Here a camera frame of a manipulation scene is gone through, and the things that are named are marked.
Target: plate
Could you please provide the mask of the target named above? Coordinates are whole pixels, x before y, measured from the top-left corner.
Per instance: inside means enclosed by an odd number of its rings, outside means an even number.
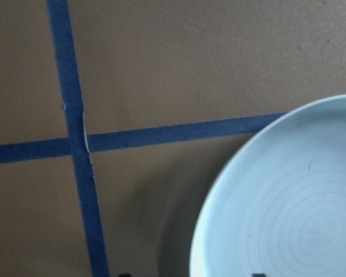
[[[274,121],[216,178],[190,276],[253,274],[346,276],[346,95]]]

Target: blue painter's tape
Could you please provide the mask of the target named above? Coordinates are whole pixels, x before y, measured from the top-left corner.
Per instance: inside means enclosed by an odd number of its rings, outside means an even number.
[[[0,145],[0,163],[70,155],[68,138]]]
[[[211,137],[255,133],[284,115],[268,114],[255,117],[224,119],[88,136],[91,152],[208,139]]]
[[[66,0],[48,0],[47,6],[91,270],[94,277],[105,277],[109,276],[109,270],[93,169],[84,134],[84,108],[68,5]]]

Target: brown cardboard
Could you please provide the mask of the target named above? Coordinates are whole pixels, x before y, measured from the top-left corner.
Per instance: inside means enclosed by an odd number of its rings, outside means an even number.
[[[346,93],[346,1],[69,1],[88,134]],[[45,1],[0,1],[0,144],[67,136]],[[250,135],[92,154],[112,277],[187,276],[207,190]],[[0,164],[0,276],[91,276],[71,157]]]
[[[188,276],[202,202],[222,166],[249,137],[92,155],[112,277]]]
[[[0,276],[92,276],[71,157],[0,164]]]
[[[45,1],[0,1],[0,144],[67,137]]]
[[[346,1],[69,1],[90,134],[346,93]]]

